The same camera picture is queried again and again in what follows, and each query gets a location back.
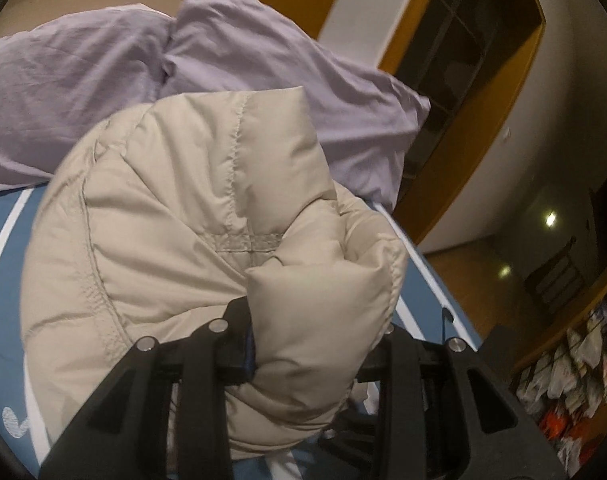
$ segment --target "wooden floor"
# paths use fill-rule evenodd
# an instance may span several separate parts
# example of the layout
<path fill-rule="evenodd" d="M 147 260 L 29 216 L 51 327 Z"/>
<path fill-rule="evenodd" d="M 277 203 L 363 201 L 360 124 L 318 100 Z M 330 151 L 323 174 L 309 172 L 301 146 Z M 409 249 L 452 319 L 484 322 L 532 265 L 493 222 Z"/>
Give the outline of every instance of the wooden floor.
<path fill-rule="evenodd" d="M 546 328 L 545 316 L 535 308 L 522 280 L 513 272 L 502 274 L 506 262 L 489 240 L 429 254 L 427 259 L 482 338 L 497 324 L 510 327 L 517 332 L 521 354 Z"/>

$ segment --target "white printed pattern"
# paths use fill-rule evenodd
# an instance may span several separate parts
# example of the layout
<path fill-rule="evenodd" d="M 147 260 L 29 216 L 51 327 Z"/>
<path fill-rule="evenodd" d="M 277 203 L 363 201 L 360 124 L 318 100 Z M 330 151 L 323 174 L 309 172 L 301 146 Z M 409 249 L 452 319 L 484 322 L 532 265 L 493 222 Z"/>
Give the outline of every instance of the white printed pattern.
<path fill-rule="evenodd" d="M 2 420 L 4 421 L 4 427 L 6 431 L 10 433 L 13 438 L 21 438 L 26 434 L 29 428 L 28 418 L 26 418 L 21 424 L 17 419 L 15 412 L 6 406 L 2 411 Z"/>

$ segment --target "mattress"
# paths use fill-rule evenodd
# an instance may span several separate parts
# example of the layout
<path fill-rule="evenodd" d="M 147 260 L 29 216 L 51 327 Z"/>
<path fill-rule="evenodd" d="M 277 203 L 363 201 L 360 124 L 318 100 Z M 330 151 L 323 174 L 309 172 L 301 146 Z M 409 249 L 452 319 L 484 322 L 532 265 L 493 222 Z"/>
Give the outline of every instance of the mattress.
<path fill-rule="evenodd" d="M 50 445 L 25 373 L 19 305 L 24 252 L 45 189 L 37 186 L 0 192 L 0 434 L 35 476 Z M 458 335 L 478 348 L 479 335 L 425 258 L 381 205 L 372 207 L 388 218 L 410 253 L 394 323 L 415 338 L 440 342 L 442 309 L 447 307 L 455 321 L 446 327 L 446 335 Z M 369 384 L 368 394 L 363 409 L 373 413 L 378 406 L 375 384 Z M 237 462 L 234 471 L 236 478 L 244 480 L 350 480 L 359 475 L 356 469 L 323 452 L 314 440 L 289 451 Z"/>

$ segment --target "ceiling light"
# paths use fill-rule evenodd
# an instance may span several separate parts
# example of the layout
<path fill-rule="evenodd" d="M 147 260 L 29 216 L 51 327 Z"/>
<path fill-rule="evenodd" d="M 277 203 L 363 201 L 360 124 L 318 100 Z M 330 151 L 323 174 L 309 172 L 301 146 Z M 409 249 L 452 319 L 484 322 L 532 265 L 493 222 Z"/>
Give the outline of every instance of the ceiling light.
<path fill-rule="evenodd" d="M 546 216 L 545 218 L 545 224 L 548 227 L 553 227 L 557 222 L 557 213 L 555 213 L 554 211 L 551 211 L 550 213 L 548 213 L 548 216 Z"/>
<path fill-rule="evenodd" d="M 512 269 L 510 268 L 510 266 L 504 265 L 503 267 L 501 267 L 501 270 L 499 271 L 499 277 L 501 279 L 506 278 L 507 276 L 510 275 L 511 272 L 512 272 Z"/>

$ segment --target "pillowcase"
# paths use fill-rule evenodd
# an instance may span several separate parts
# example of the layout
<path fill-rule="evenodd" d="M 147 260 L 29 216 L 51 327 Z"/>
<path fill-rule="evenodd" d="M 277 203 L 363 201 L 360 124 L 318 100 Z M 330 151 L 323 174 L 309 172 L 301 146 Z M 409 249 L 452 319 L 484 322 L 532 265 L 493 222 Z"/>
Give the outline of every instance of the pillowcase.
<path fill-rule="evenodd" d="M 331 176 L 362 198 L 394 206 L 427 98 L 334 56 L 258 0 L 183 0 L 164 57 L 161 97 L 303 86 Z"/>
<path fill-rule="evenodd" d="M 171 22 L 142 5 L 112 7 L 0 38 L 0 190 L 50 179 L 96 123 L 154 102 Z"/>

